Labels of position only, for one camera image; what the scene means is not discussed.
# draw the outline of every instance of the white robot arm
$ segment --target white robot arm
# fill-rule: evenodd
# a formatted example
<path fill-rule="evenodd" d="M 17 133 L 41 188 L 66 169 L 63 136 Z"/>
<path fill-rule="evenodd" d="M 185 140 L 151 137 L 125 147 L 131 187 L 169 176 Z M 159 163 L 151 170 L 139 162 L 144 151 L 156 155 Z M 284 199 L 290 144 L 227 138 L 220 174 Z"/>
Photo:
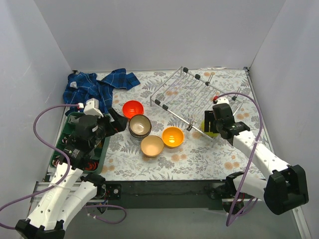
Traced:
<path fill-rule="evenodd" d="M 205 115 L 210 132 L 220 133 L 223 139 L 250 157 L 255 136 L 243 122 L 235 122 L 228 100 L 218 98 L 210 113 L 210 116 Z M 252 162 L 266 180 L 247 175 L 240 192 L 265 201 L 277 215 L 309 201 L 306 173 L 299 165 L 291 166 L 261 143 L 257 143 Z M 231 195 L 239 189 L 243 175 L 243 172 L 236 172 L 226 178 L 226 190 Z"/>
<path fill-rule="evenodd" d="M 114 119 L 104 116 L 98 109 L 98 101 L 90 99 L 86 102 L 84 116 L 75 126 L 75 131 L 68 137 L 63 152 L 70 158 L 71 168 L 67 173 L 68 164 L 63 155 L 53 179 L 52 189 L 45 192 L 35 210 L 26 220 L 19 220 L 15 229 L 26 239 L 62 239 L 65 230 L 83 206 L 96 196 L 106 193 L 105 178 L 100 175 L 88 174 L 81 177 L 80 187 L 68 199 L 73 184 L 82 175 L 88 161 L 94 155 L 95 147 L 106 137 L 124 131 L 128 119 L 108 109 Z M 64 180 L 57 184 L 67 173 Z"/>

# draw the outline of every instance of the dish towel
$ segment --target dish towel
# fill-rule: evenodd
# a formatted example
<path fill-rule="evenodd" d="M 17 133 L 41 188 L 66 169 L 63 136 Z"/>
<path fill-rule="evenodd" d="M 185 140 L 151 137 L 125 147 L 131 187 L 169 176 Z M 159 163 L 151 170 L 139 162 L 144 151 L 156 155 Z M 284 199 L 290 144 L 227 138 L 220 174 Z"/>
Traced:
<path fill-rule="evenodd" d="M 72 73 L 68 76 L 68 84 L 63 93 L 63 99 L 66 104 L 85 103 L 91 98 L 99 100 L 99 109 L 107 114 L 108 108 L 112 107 L 113 89 L 129 90 L 140 84 L 134 73 L 126 74 L 126 69 L 112 71 L 103 80 L 96 80 L 95 73 L 79 74 Z M 78 112 L 76 107 L 71 107 L 65 114 Z"/>

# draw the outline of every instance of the dish rack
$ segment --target dish rack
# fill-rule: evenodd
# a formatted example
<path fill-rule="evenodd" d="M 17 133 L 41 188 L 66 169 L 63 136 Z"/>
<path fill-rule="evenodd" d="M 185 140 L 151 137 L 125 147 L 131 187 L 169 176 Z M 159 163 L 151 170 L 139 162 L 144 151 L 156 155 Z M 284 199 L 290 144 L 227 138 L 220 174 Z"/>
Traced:
<path fill-rule="evenodd" d="M 199 74 L 192 74 L 186 67 L 180 67 L 150 96 L 153 103 L 162 107 L 174 117 L 180 119 L 190 131 L 192 128 L 203 135 L 202 122 L 205 111 L 211 111 L 213 99 L 216 95 L 225 92 L 211 85 L 215 73 L 211 73 L 208 81 Z M 244 102 L 237 99 L 238 95 L 226 96 L 232 108 L 233 115 L 241 108 Z"/>

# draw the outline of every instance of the green tray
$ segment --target green tray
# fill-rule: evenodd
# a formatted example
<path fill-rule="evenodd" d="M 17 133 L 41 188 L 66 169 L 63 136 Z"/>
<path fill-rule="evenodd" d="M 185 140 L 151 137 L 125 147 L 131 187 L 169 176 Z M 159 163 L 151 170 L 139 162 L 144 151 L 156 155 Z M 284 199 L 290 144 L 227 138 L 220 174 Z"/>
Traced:
<path fill-rule="evenodd" d="M 80 112 L 72 112 L 71 114 L 69 114 L 68 118 L 66 119 L 66 122 L 64 124 L 63 130 L 61 132 L 60 138 L 58 140 L 58 143 L 55 147 L 57 147 L 60 150 L 64 149 L 64 145 L 62 143 L 62 140 L 65 136 L 70 135 L 74 129 L 75 129 L 75 124 L 70 122 L 70 117 L 71 116 L 75 116 L 75 117 L 80 117 L 83 116 L 84 113 L 80 113 Z M 94 171 L 87 171 L 84 170 L 84 173 L 94 173 L 94 174 L 100 174 L 102 172 L 102 168 L 103 168 L 103 164 L 104 164 L 104 160 L 105 160 L 105 155 L 106 155 L 106 151 L 108 149 L 109 146 L 109 142 L 110 142 L 110 137 L 105 138 L 104 140 L 102 140 L 102 144 L 103 147 L 96 147 L 94 150 L 94 157 L 92 157 L 93 161 L 97 161 L 99 163 L 98 167 L 94 170 Z M 55 159 L 56 156 L 61 155 L 60 153 L 54 151 L 51 159 L 50 159 L 50 167 L 55 168 L 53 166 L 53 160 Z"/>

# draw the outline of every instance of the cable tie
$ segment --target cable tie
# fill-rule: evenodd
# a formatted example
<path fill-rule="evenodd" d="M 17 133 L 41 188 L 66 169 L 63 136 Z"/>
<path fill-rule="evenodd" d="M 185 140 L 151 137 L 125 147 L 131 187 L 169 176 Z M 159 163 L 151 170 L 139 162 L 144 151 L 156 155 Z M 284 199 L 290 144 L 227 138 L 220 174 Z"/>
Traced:
<path fill-rule="evenodd" d="M 255 143 L 256 143 L 256 144 L 257 144 L 257 146 L 258 146 L 260 143 L 263 143 L 263 142 L 262 142 L 262 141 L 260 141 L 260 140 L 257 140 L 257 141 L 256 141 L 256 140 L 254 140 L 254 141 L 253 141 L 252 146 L 254 146 L 254 144 L 255 144 Z"/>

